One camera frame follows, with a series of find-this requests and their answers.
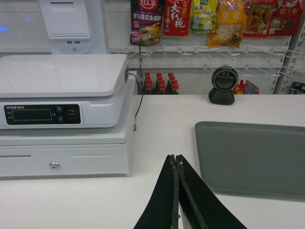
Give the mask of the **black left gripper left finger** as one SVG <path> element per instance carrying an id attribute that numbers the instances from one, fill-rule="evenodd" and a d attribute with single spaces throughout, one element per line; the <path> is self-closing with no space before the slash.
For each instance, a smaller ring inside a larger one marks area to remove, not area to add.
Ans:
<path id="1" fill-rule="evenodd" d="M 179 174 L 173 155 L 164 161 L 150 200 L 135 229 L 177 229 L 179 221 Z"/>

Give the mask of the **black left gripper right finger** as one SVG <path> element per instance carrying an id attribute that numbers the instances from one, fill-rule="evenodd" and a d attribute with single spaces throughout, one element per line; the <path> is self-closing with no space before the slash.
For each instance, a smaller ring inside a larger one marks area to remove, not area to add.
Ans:
<path id="1" fill-rule="evenodd" d="M 209 189 L 183 155 L 176 156 L 179 202 L 185 229 L 245 229 Z"/>

